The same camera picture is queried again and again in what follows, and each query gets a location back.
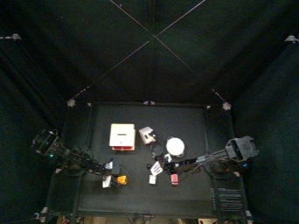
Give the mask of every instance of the red object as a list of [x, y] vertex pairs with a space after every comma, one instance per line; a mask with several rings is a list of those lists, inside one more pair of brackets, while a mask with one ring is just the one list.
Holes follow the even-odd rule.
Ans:
[[114, 146], [115, 151], [131, 151], [134, 149], [132, 146]]
[[71, 220], [63, 219], [62, 224], [71, 224]]
[[178, 174], [173, 174], [171, 175], [171, 178], [173, 178], [173, 185], [174, 186], [178, 186], [179, 185], [179, 177], [178, 177]]

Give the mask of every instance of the black table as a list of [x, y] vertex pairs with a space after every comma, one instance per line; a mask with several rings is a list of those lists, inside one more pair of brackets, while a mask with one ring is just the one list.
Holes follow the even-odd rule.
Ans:
[[[114, 151], [108, 146], [111, 123], [135, 125], [135, 151]], [[155, 162], [151, 149], [144, 145], [138, 131], [150, 126], [164, 145], [167, 137], [179, 137], [186, 145], [181, 161], [197, 158], [207, 151], [225, 148], [234, 137], [230, 113], [222, 107], [207, 109], [197, 105], [155, 105], [92, 103], [70, 108], [63, 130], [68, 147], [91, 150], [100, 163], [111, 158], [126, 166], [126, 186], [103, 188], [99, 176], [86, 174], [71, 178], [64, 172], [54, 174], [48, 197], [52, 214], [80, 216], [170, 216], [179, 218], [209, 218], [221, 215], [221, 206], [211, 190], [238, 189], [245, 196], [242, 180], [231, 177], [226, 183], [211, 179], [202, 171], [174, 187], [166, 173], [158, 175], [156, 185], [148, 184], [147, 164]]]

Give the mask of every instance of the small block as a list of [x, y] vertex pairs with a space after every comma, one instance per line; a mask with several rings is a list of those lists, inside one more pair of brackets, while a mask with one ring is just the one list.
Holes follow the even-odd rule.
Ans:
[[111, 185], [111, 175], [107, 176], [107, 179], [103, 181], [103, 188], [108, 188]]
[[178, 174], [173, 174], [171, 175], [171, 179], [173, 179], [173, 185], [178, 186], [179, 185], [179, 178], [178, 178]]
[[60, 172], [62, 172], [62, 169], [58, 168], [58, 169], [55, 170], [55, 173], [60, 173]]
[[166, 154], [166, 155], [163, 156], [163, 158], [164, 158], [164, 161], [166, 161], [167, 163], [171, 163], [171, 162], [173, 162], [173, 156], [171, 156], [170, 153]]
[[156, 176], [150, 175], [150, 185], [155, 185]]

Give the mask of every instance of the black tent enclosure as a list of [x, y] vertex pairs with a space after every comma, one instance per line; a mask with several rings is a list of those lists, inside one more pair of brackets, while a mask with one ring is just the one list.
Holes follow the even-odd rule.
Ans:
[[[297, 223], [298, 7], [291, 0], [0, 1], [0, 222], [46, 215], [72, 223], [91, 216]], [[112, 123], [135, 125], [135, 150], [111, 149]], [[150, 185], [155, 159], [138, 132], [147, 126], [164, 152], [170, 137], [183, 140], [175, 163], [245, 136], [259, 155], [241, 177], [215, 176], [207, 165], [179, 175], [177, 187], [164, 172]], [[114, 158], [126, 185], [56, 173], [55, 158], [31, 149], [42, 130], [58, 130], [66, 147], [100, 163]]]

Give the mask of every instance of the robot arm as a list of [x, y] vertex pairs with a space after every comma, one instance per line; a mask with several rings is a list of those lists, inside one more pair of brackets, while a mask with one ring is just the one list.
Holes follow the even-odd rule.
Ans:
[[44, 129], [32, 140], [32, 149], [44, 156], [51, 158], [58, 157], [60, 160], [60, 168], [78, 170], [80, 174], [90, 172], [103, 176], [104, 180], [106, 176], [111, 175], [116, 180], [122, 177], [126, 181], [118, 181], [118, 183], [120, 185], [127, 183], [127, 176], [120, 175], [120, 165], [115, 164], [112, 159], [108, 163], [102, 164], [80, 149], [68, 149], [59, 138], [58, 130], [48, 131]]
[[255, 157], [258, 153], [259, 150], [254, 144], [254, 138], [251, 136], [245, 136], [231, 139], [225, 150], [218, 150], [214, 153], [193, 159], [186, 159], [181, 162], [166, 163], [163, 169], [164, 172], [171, 175], [173, 184], [177, 186], [179, 184], [178, 174], [181, 175], [183, 172], [194, 174], [201, 172], [205, 165], [218, 162], [234, 161], [234, 164], [239, 165], [250, 158]]

